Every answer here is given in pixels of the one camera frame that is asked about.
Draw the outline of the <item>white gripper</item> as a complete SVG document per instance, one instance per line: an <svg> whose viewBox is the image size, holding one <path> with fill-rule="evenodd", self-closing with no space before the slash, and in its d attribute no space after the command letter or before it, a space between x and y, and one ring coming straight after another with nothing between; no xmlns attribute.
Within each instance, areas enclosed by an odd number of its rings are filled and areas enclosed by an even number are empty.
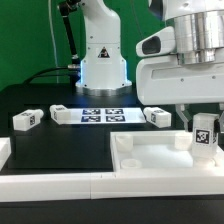
<svg viewBox="0 0 224 224"><path fill-rule="evenodd" d="M136 88L143 105L175 106L184 129L193 131L193 119L185 104L220 103L215 131L224 133L224 53L210 63L179 65L175 55L141 60L136 69Z"/></svg>

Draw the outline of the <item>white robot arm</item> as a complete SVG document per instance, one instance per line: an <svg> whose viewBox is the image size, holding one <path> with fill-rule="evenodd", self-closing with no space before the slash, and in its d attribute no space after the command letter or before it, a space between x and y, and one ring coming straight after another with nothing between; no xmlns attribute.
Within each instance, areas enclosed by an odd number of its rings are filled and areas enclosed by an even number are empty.
<svg viewBox="0 0 224 224"><path fill-rule="evenodd" d="M79 87L92 94L117 90L128 83L119 17L103 0L82 0L80 6L86 55ZM202 118L190 116L188 104L217 103L223 113L212 124L224 132L224 0L148 0L148 7L166 27L136 45L139 101L173 104L187 131Z"/></svg>

